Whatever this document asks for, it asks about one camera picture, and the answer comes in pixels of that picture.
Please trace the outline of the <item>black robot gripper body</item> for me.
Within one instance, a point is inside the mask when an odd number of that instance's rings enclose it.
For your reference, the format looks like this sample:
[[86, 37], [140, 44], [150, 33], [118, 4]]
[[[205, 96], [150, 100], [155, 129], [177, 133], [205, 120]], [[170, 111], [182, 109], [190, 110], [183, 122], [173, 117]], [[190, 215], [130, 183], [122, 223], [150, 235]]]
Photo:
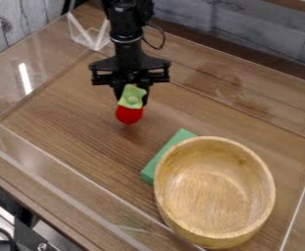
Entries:
[[136, 62], [119, 61], [116, 56], [90, 64], [91, 84], [119, 88], [126, 84], [136, 84], [148, 89], [155, 83], [169, 82], [167, 60], [143, 55]]

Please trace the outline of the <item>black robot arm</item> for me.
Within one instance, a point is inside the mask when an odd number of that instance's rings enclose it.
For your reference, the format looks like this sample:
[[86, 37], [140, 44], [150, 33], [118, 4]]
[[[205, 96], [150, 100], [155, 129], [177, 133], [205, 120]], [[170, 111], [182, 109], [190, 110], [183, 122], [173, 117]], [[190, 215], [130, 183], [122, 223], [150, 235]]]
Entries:
[[150, 26], [154, 14], [152, 0], [100, 0], [110, 21], [110, 41], [115, 53], [111, 57], [90, 63], [91, 84], [108, 85], [116, 99], [124, 87], [134, 84], [150, 91], [155, 83], [169, 82], [171, 63], [144, 53], [143, 27]]

